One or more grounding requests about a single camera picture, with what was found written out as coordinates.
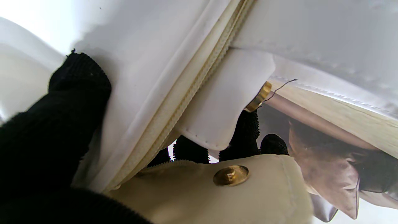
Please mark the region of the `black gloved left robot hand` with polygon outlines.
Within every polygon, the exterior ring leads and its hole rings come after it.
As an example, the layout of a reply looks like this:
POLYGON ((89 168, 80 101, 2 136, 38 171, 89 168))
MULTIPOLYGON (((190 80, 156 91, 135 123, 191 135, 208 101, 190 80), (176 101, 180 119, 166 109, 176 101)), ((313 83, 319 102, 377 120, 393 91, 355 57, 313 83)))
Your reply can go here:
POLYGON ((161 150, 148 169, 108 195, 72 182, 100 126, 110 81, 88 55, 71 51, 48 92, 1 125, 2 224, 266 224, 281 199, 266 196, 264 159, 288 155, 275 134, 260 135, 257 111, 243 111, 233 138, 208 162, 184 136, 175 161, 161 150))

